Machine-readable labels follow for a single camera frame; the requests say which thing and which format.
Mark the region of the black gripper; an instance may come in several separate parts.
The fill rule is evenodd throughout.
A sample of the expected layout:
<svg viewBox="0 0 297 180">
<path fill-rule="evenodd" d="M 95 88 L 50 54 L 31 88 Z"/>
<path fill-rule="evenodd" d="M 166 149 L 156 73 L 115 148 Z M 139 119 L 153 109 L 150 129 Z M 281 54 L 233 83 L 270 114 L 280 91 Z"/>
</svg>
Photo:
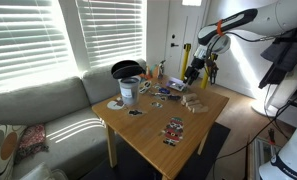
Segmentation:
<svg viewBox="0 0 297 180">
<path fill-rule="evenodd" d="M 189 85 L 192 85 L 192 83 L 198 78 L 200 74 L 199 71 L 204 67 L 206 55 L 207 48 L 205 46 L 199 46 L 193 55 L 193 60 L 190 66 L 186 69 L 184 73 L 183 83 L 186 84 L 189 78 L 191 77 Z"/>
</svg>

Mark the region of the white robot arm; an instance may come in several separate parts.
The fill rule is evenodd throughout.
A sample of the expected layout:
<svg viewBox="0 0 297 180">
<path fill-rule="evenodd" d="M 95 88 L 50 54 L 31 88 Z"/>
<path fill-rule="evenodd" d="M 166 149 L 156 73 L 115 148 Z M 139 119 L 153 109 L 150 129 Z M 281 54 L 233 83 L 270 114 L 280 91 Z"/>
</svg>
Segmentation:
<svg viewBox="0 0 297 180">
<path fill-rule="evenodd" d="M 228 34 L 234 29 L 263 35 L 261 41 L 274 38 L 276 43 L 297 43 L 297 0 L 278 0 L 260 8 L 246 9 L 202 27 L 197 35 L 199 47 L 184 74 L 185 84 L 193 83 L 211 54 L 222 54 L 230 48 Z"/>
</svg>

